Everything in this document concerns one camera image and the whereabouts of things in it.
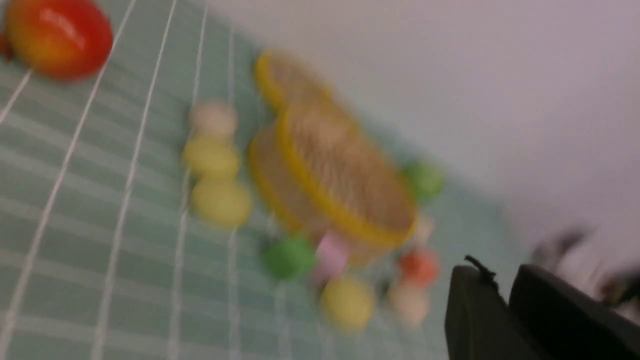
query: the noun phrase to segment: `table surface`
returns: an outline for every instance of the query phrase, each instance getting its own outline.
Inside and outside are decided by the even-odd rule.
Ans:
[[[404,330],[380,304],[363,334],[338,333],[304,280],[262,269],[268,210],[232,232],[183,211],[192,102],[232,104],[241,148],[273,117],[253,83],[259,48],[186,0],[99,3],[115,48],[97,77],[62,85],[0,64],[0,360],[447,359],[452,267],[473,254],[508,290],[523,257],[499,208],[451,179],[428,209],[442,275],[424,326]],[[360,276],[379,284],[392,260]]]

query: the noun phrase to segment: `white stripe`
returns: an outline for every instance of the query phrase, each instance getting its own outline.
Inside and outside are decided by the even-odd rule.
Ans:
[[[323,327],[321,323],[316,325],[318,330],[318,336],[320,337],[320,343],[323,346],[322,358],[324,360],[335,360],[335,349],[333,346],[333,338],[331,334]]]
[[[129,17],[129,14],[131,12],[131,9],[133,8],[132,4],[134,3],[134,1],[132,1],[132,3],[129,4],[129,7],[127,9],[127,12],[125,13],[123,19],[122,19],[122,23],[120,24],[120,27],[118,28],[118,31],[116,32],[116,35],[113,39],[113,45],[111,47],[111,50],[113,51],[113,49],[115,48],[116,44],[118,43],[118,40],[120,39],[120,35],[122,34],[122,31],[124,29],[125,23],[127,22],[127,19]],[[109,57],[107,58],[107,62],[106,64],[109,63],[109,60],[111,59],[111,54],[109,54]],[[67,167],[69,165],[69,161],[71,159],[71,155],[73,155],[74,149],[76,148],[76,143],[78,141],[78,138],[80,137],[80,132],[82,131],[82,128],[84,126],[84,122],[86,121],[86,118],[89,114],[89,109],[91,107],[91,104],[93,102],[93,98],[95,97],[96,92],[98,91],[98,86],[100,85],[100,82],[102,81],[102,77],[104,75],[104,72],[106,70],[107,65],[105,64],[105,66],[103,66],[102,70],[100,70],[100,72],[98,73],[98,76],[95,80],[95,83],[93,85],[93,88],[91,90],[91,94],[89,95],[89,99],[87,100],[86,106],[84,107],[84,111],[82,116],[80,117],[80,121],[78,122],[78,125],[76,126],[76,131],[74,133],[74,137],[71,140],[71,144],[69,145],[69,148],[67,149],[67,153],[65,155],[65,159],[62,162],[62,166],[60,168],[60,172],[58,173],[58,178],[56,179],[56,182],[53,185],[53,189],[51,190],[51,194],[49,195],[49,198],[47,199],[47,204],[45,205],[44,210],[42,211],[42,218],[40,219],[40,223],[38,224],[38,227],[36,229],[36,232],[33,236],[33,239],[31,241],[31,247],[29,248],[29,252],[27,253],[27,257],[24,260],[24,265],[22,268],[22,272],[20,273],[20,277],[18,278],[18,283],[15,286],[15,291],[13,292],[13,296],[11,298],[11,303],[9,305],[9,309],[7,310],[6,313],[6,318],[5,318],[5,323],[4,323],[4,327],[2,330],[2,333],[0,334],[0,360],[4,360],[6,358],[6,352],[9,348],[9,344],[11,343],[11,339],[13,336],[13,330],[15,328],[15,320],[16,317],[18,315],[18,313],[20,312],[20,309],[22,307],[22,300],[24,298],[24,294],[25,291],[27,289],[27,284],[29,282],[29,277],[31,276],[31,271],[33,270],[33,265],[34,262],[36,260],[36,257],[38,255],[38,250],[40,248],[40,242],[42,241],[42,236],[44,234],[45,228],[47,226],[47,221],[49,220],[49,215],[51,214],[51,210],[53,208],[53,204],[55,203],[56,200],[56,196],[58,194],[58,190],[60,189],[60,186],[62,185],[62,180],[65,177],[65,174],[67,172]],[[29,80],[31,73],[28,72],[27,75],[25,75],[25,77],[23,78],[22,82],[20,83],[19,89],[18,90],[22,90],[22,88],[24,88],[24,86],[26,85],[27,81]],[[16,90],[16,92],[14,93],[15,98],[17,98],[17,94],[19,94],[18,90]],[[10,99],[10,104],[12,104],[12,100],[15,101],[15,99],[12,98]],[[9,108],[9,104],[7,105],[7,107],[3,110],[3,113],[0,114],[0,122],[3,120],[3,116],[6,116],[6,111],[8,111]]]
[[[9,250],[0,249],[0,265],[20,268],[24,262],[22,254]],[[39,259],[33,268],[33,273],[50,277],[53,279],[69,282],[84,286],[88,289],[102,291],[104,289],[104,275],[80,268],[74,268],[63,263]],[[172,293],[165,288],[142,284],[133,280],[119,278],[114,284],[113,293],[119,296],[127,297],[146,304],[155,304],[158,306],[169,306]],[[225,311],[228,309],[228,302],[211,300],[196,295],[182,295],[182,303],[184,311],[198,316],[216,320],[226,320],[228,317]],[[278,334],[278,327],[274,327],[276,322],[273,313],[268,313],[260,309],[243,309],[244,316],[241,323],[251,329],[262,330]],[[295,336],[305,341],[317,341],[317,332],[313,322],[290,321],[291,327],[294,328]]]
[[[234,107],[234,28],[229,27],[227,49],[227,106]],[[241,360],[240,308],[237,291],[237,228],[231,232],[228,240],[228,291],[229,291],[229,359]]]
[[[147,125],[147,117],[149,114],[149,108],[151,106],[151,98],[154,94],[154,87],[158,72],[160,69],[160,63],[162,55],[164,53],[164,46],[166,45],[166,39],[169,34],[169,27],[171,25],[171,19],[173,17],[173,11],[175,10],[176,0],[173,0],[171,10],[169,11],[169,18],[166,21],[164,28],[164,35],[162,37],[162,43],[160,45],[160,51],[156,60],[156,67],[154,69],[151,84],[149,85],[149,91],[147,94],[147,101],[145,103],[145,110],[142,113],[142,120],[140,122],[140,130],[138,131],[138,137],[136,139],[136,145],[134,147],[133,157],[131,159],[131,166],[129,168],[129,176],[127,176],[127,182],[125,183],[124,197],[122,199],[122,206],[120,208],[120,216],[116,223],[116,229],[113,235],[113,245],[111,253],[109,254],[109,265],[107,267],[107,274],[104,279],[104,292],[102,294],[102,300],[100,301],[100,311],[98,315],[98,324],[95,330],[95,341],[91,351],[92,360],[102,360],[102,349],[106,340],[106,329],[109,322],[109,309],[111,307],[111,296],[113,295],[113,283],[115,280],[116,265],[118,263],[118,253],[120,252],[120,244],[122,243],[122,231],[124,228],[125,217],[127,215],[127,209],[129,207],[129,201],[131,199],[131,192],[133,188],[133,180],[136,175],[136,165],[138,163],[138,156],[140,155],[140,147],[142,145],[142,138],[145,132],[145,126]]]
[[[234,87],[236,86],[235,71],[234,71],[234,27],[229,27],[229,44],[228,44],[228,56],[227,56],[227,105],[230,108],[234,107]]]
[[[18,96],[20,96],[20,93],[24,90],[24,87],[27,86],[29,79],[31,79],[32,73],[33,70],[27,71],[24,77],[22,77],[22,81],[20,82],[20,84],[18,84],[18,87],[15,88],[15,91],[13,92],[13,94],[11,94],[9,101],[7,101],[4,109],[2,109],[2,112],[0,112],[0,125],[2,125],[2,123],[6,119],[6,116],[9,114],[9,111],[11,111],[13,104],[15,104],[15,101],[18,99]]]
[[[64,320],[20,315],[15,328],[30,334],[44,335],[54,339],[70,340],[86,344],[93,341],[93,336],[91,335],[94,330],[93,327]],[[132,332],[112,330],[109,332],[106,345],[111,348],[144,355],[158,357],[164,355],[164,352],[160,350],[164,345],[164,339]],[[181,344],[180,350],[188,354],[192,354],[195,351],[212,359],[219,359],[227,353],[220,348],[189,343]]]
[[[273,213],[269,217],[267,230],[270,238],[273,238],[276,235],[275,216]],[[275,311],[278,322],[280,357],[285,360],[291,359],[291,330],[287,319],[287,293],[284,285],[280,285],[276,289]]]
[[[200,27],[200,41],[198,44],[198,56],[196,57],[196,70],[193,79],[193,95],[191,105],[198,99],[198,88],[200,87],[200,66],[202,64],[202,47],[204,44],[205,28],[207,26],[207,15],[209,6],[205,3],[202,14],[202,25]],[[169,344],[167,346],[167,356],[169,360],[178,360],[180,357],[180,322],[182,320],[182,265],[184,263],[184,241],[186,231],[189,227],[189,170],[184,172],[182,179],[182,201],[180,204],[182,215],[180,216],[180,228],[178,230],[178,242],[175,249],[175,264],[173,265],[173,289],[172,289],[172,312],[169,323]]]

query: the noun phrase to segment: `black object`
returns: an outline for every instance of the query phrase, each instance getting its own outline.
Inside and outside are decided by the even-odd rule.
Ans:
[[[537,266],[520,266],[509,308],[556,359],[640,359],[640,327]]]
[[[498,294],[495,273],[476,265],[456,266],[451,275],[445,335],[451,360],[552,359],[518,323]]]
[[[535,265],[509,304],[478,260],[451,275],[445,335],[452,360],[640,359],[640,327]]]

